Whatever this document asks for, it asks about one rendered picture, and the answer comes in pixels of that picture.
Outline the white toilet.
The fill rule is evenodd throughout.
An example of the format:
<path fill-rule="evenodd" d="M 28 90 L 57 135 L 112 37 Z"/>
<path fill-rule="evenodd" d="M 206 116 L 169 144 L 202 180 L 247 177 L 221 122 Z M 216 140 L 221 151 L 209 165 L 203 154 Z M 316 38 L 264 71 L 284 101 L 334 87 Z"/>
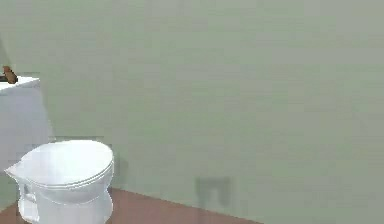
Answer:
<path fill-rule="evenodd" d="M 0 172 L 17 183 L 29 224 L 106 224 L 112 215 L 113 151 L 97 140 L 56 139 L 38 78 L 0 81 Z"/>

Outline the small brown object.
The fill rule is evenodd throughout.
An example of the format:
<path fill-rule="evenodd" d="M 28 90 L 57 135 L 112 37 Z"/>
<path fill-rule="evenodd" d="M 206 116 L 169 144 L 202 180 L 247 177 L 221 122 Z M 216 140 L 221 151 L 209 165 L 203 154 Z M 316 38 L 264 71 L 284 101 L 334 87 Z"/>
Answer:
<path fill-rule="evenodd" d="M 3 66 L 3 73 L 0 75 L 0 82 L 16 84 L 18 82 L 18 77 L 9 66 Z"/>

